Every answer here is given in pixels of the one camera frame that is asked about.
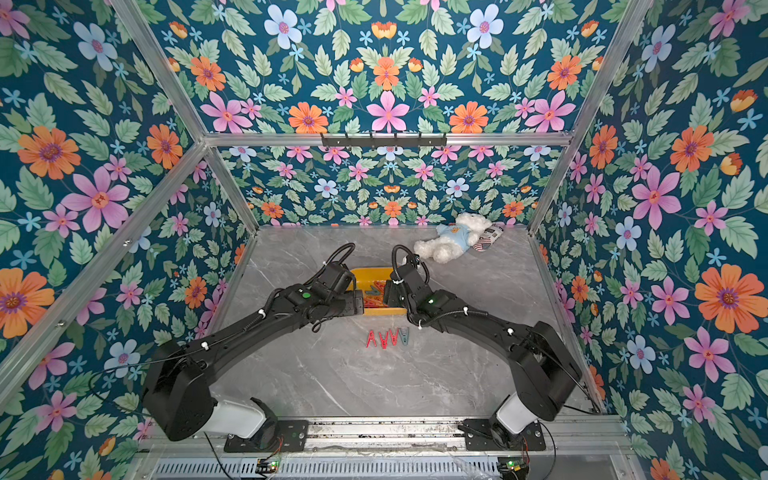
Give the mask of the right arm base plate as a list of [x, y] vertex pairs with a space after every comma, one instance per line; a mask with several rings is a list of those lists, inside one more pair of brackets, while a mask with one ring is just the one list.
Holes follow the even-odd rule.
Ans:
[[464, 435], [468, 451], [546, 450], [545, 434], [538, 422], [530, 423], [518, 434], [508, 432], [499, 422], [490, 419], [464, 419], [457, 429]]

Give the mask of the red clothespin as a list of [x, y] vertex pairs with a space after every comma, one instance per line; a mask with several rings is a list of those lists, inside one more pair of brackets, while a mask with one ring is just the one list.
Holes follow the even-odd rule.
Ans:
[[374, 330], [370, 330], [369, 334], [368, 334], [368, 337], [367, 337], [366, 347], [367, 348], [371, 348], [371, 347], [377, 348], [378, 346], [379, 346], [378, 334]]
[[383, 350], [386, 350], [389, 345], [389, 332], [384, 331], [379, 333], [379, 344]]
[[398, 345], [398, 341], [400, 340], [400, 329], [399, 328], [389, 329], [387, 331], [387, 336], [388, 336], [388, 346], [390, 348], [394, 348], [395, 346]]

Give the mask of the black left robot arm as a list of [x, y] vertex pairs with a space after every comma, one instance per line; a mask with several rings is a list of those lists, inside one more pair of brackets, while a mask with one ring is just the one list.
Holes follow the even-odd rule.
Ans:
[[355, 275], [344, 264], [325, 265], [309, 281], [274, 290], [256, 312], [206, 337], [159, 346], [149, 362], [143, 407], [170, 441], [222, 434], [268, 445], [276, 416], [264, 402], [216, 396], [211, 387], [240, 361], [308, 325], [352, 316]]

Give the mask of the yellow plastic storage box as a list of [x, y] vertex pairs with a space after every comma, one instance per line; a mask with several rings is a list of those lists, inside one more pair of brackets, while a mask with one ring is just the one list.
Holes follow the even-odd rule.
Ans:
[[[404, 315], [406, 313], [403, 301], [399, 299], [397, 292], [392, 287], [392, 273], [393, 269], [391, 267], [365, 267], [352, 270], [352, 274], [355, 276], [355, 280], [349, 287], [349, 290], [353, 290], [355, 292], [356, 308], [358, 309], [359, 313], [366, 316], [397, 316]], [[382, 280], [386, 282], [384, 300], [388, 307], [383, 309], [366, 310], [363, 304], [363, 292], [371, 282], [376, 280]]]

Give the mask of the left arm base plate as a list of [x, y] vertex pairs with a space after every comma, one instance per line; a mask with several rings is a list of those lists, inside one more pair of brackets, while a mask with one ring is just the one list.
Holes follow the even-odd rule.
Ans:
[[226, 453], [296, 453], [302, 452], [308, 439], [307, 420], [267, 420], [251, 438], [230, 436]]

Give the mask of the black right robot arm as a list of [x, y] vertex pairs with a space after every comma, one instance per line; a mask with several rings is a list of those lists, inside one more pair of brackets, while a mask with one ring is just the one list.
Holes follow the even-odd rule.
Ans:
[[426, 265], [403, 245], [392, 249], [391, 261], [392, 289], [412, 325], [462, 337], [508, 365], [514, 392], [494, 412], [496, 424], [510, 434], [519, 434], [535, 421], [557, 417], [582, 374], [551, 325], [507, 321], [452, 292], [432, 289]]

